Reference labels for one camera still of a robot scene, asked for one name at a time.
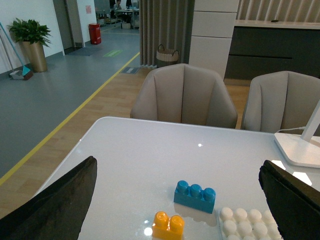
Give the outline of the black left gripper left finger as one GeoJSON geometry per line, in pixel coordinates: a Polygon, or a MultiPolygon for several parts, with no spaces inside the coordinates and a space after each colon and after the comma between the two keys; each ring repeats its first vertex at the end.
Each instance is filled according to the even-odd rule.
{"type": "Polygon", "coordinates": [[[0,220],[2,240],[76,240],[92,201],[97,160],[89,156],[0,220]]]}

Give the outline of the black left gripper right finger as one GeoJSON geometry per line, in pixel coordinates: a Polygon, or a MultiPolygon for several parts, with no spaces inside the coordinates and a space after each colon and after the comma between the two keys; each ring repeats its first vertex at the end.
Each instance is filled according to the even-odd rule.
{"type": "Polygon", "coordinates": [[[270,160],[258,180],[278,230],[285,240],[320,238],[320,192],[270,160]]]}

